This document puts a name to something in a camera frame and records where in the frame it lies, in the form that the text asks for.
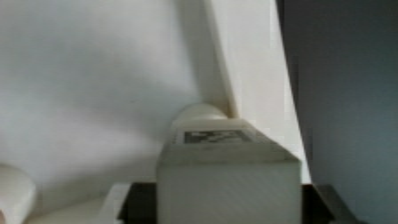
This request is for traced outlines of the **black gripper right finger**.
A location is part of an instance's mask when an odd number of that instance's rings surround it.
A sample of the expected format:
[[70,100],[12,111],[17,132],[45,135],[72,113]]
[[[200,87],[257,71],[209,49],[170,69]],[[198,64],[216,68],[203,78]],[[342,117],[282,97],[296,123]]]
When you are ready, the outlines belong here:
[[303,186],[303,224],[363,224],[331,185]]

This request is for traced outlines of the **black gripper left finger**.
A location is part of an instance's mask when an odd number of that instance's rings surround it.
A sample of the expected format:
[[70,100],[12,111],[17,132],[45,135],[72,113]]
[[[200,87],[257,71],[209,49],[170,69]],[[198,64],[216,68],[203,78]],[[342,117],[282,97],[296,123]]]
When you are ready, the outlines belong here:
[[155,183],[118,183],[113,186],[97,224],[157,224]]

